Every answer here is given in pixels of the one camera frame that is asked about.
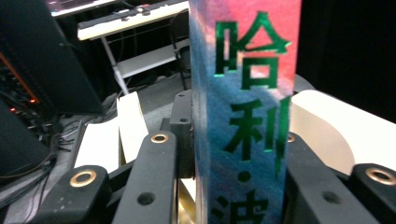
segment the black panel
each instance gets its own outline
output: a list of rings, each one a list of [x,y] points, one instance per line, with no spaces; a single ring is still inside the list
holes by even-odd
[[[297,73],[396,122],[396,1],[303,0]]]
[[[3,0],[0,18],[0,44],[6,56],[57,113],[103,112],[73,46],[43,1]]]
[[[29,171],[50,153],[50,149],[39,142],[24,124],[12,114],[0,100],[0,185],[7,182],[9,175]]]

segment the book spine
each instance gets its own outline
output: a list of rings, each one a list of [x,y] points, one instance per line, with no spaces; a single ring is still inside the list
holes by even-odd
[[[197,223],[280,223],[301,0],[190,0]]]

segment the screw hole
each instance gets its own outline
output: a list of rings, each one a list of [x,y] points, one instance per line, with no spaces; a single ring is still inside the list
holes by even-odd
[[[168,140],[168,135],[166,134],[156,134],[151,137],[151,142],[153,143],[164,143]]]
[[[335,204],[340,204],[341,203],[340,197],[338,197],[335,193],[333,193],[331,191],[324,191],[322,193],[322,197],[328,203],[335,203]]]
[[[289,135],[288,142],[294,142],[295,138],[293,135]]]
[[[396,177],[387,171],[380,170],[378,168],[369,168],[366,170],[366,174],[374,181],[384,185],[396,185]]]
[[[93,182],[96,178],[94,170],[79,171],[70,179],[70,186],[73,188],[85,187]]]
[[[390,180],[390,177],[379,172],[374,172],[374,175],[380,179]]]
[[[137,202],[141,205],[149,205],[155,200],[155,195],[151,192],[144,192],[137,197]]]

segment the white paper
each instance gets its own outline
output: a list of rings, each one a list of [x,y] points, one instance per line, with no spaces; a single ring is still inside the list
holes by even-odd
[[[136,159],[143,139],[149,134],[136,92],[122,96],[117,103],[120,138],[126,162]]]
[[[119,168],[119,120],[89,124],[78,151],[75,167],[99,165],[108,173]]]

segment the black machine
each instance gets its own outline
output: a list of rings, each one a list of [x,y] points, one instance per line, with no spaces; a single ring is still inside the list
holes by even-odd
[[[46,107],[47,113],[103,112],[74,47],[43,1],[2,1],[0,17],[3,63],[15,71],[15,78],[26,84],[23,87]]]
[[[99,166],[64,175],[31,223],[177,223],[178,203],[191,210],[178,181],[194,176],[190,97],[191,91],[177,95],[171,118],[145,138],[135,161],[109,175]],[[283,223],[396,220],[395,171],[359,164],[351,176],[340,175],[295,133],[287,160]]]
[[[103,108],[43,1],[2,1],[0,18],[3,182],[48,157],[48,145],[38,139],[55,133],[47,125],[57,115],[100,115]]]

